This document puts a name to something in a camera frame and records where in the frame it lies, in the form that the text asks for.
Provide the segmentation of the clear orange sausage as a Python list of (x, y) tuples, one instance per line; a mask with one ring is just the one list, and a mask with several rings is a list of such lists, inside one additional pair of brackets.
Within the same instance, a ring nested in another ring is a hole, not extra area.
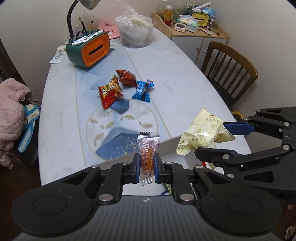
[(158, 133), (140, 132), (137, 147), (140, 154), (140, 186), (155, 182), (154, 154), (159, 152), (160, 135)]

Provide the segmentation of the cream yellow snack bag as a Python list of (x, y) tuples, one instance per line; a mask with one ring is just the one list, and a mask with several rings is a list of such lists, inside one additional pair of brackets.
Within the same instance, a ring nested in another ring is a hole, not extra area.
[(226, 130), (224, 121), (203, 107), (189, 128), (182, 134), (176, 148), (178, 155), (185, 156), (198, 148), (215, 148), (217, 143), (235, 140)]

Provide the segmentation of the blue black snack packet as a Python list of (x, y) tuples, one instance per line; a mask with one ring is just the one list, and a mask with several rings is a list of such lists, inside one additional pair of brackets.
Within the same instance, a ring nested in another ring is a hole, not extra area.
[(145, 102), (150, 102), (149, 89), (154, 87), (154, 83), (137, 81), (137, 89), (132, 99), (137, 99)]

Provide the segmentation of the yellow basket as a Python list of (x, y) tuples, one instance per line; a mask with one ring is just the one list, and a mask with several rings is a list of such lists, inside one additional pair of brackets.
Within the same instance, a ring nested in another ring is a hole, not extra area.
[(236, 121), (244, 121), (244, 116), (241, 112), (239, 111), (232, 111), (231, 112), (233, 117), (235, 118)]

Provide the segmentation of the brown wooden chair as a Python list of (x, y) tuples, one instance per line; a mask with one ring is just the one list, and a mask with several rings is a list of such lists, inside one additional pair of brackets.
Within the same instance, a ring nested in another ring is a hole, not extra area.
[(209, 43), (201, 72), (229, 109), (233, 109), (258, 78), (255, 66), (243, 54), (217, 41)]

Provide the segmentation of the red orange chip bag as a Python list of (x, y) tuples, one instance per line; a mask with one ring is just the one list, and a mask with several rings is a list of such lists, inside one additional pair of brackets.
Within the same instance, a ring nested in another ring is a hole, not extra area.
[(118, 78), (115, 75), (108, 84), (99, 86), (98, 91), (104, 109), (108, 109), (118, 98), (123, 96)]

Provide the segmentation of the dark red foil packet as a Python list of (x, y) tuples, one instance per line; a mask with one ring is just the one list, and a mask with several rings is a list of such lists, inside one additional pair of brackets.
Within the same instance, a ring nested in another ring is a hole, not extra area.
[(118, 69), (116, 70), (118, 76), (119, 76), (119, 81), (127, 87), (137, 87), (137, 78), (136, 76), (127, 71), (127, 70), (123, 70), (123, 69)]

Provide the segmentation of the orange green tissue box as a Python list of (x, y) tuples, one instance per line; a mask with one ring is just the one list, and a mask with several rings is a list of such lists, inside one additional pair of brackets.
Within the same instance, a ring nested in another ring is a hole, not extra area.
[(110, 40), (106, 32), (77, 46), (66, 45), (69, 60), (77, 66), (91, 68), (110, 51)]

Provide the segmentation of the yellow tissue holder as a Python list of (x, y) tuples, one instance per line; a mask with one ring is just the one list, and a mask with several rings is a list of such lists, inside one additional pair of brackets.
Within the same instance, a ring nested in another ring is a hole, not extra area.
[(199, 27), (203, 28), (208, 25), (209, 16), (207, 14), (194, 12), (192, 17), (198, 21)]

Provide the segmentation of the white wet wipes pack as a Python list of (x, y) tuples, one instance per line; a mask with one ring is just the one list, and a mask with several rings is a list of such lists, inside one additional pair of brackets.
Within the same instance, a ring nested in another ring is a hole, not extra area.
[(185, 24), (186, 30), (191, 33), (196, 33), (199, 30), (198, 20), (190, 15), (180, 15), (177, 23)]

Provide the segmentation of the pink padded jacket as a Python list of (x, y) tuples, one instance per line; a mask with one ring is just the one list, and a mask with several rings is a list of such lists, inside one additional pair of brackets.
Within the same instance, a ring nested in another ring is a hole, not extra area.
[(1, 83), (1, 165), (13, 168), (11, 151), (14, 141), (21, 135), (25, 123), (23, 103), (39, 106), (29, 87), (9, 78)]

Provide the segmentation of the white digital timer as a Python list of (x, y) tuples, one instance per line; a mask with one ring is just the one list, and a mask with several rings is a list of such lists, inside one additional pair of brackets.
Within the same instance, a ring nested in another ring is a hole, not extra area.
[(175, 23), (175, 31), (177, 32), (185, 32), (186, 31), (186, 24), (184, 23)]

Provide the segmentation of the clear plastic bag of food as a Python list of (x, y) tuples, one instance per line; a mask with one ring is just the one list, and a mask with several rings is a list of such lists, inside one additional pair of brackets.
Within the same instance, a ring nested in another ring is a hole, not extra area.
[(116, 1), (124, 9), (122, 15), (115, 18), (120, 34), (120, 41), (128, 48), (143, 48), (152, 41), (156, 20), (139, 15), (136, 10), (124, 1)]

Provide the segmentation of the pink booklet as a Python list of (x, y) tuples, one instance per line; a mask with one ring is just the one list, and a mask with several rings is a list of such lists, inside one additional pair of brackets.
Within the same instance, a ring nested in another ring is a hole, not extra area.
[(110, 40), (120, 38), (120, 33), (117, 25), (110, 25), (104, 22), (100, 22), (98, 25), (98, 30), (106, 32)]

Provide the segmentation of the silver desk lamp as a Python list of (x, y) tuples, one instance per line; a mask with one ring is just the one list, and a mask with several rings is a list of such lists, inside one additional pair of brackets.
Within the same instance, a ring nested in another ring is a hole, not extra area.
[(73, 40), (77, 38), (80, 33), (86, 33), (86, 23), (83, 20), (82, 12), (78, 11), (78, 8), (84, 8), (87, 11), (92, 11), (96, 8), (100, 3), (98, 1), (73, 1), (66, 17), (66, 23), (68, 28), (68, 40)]

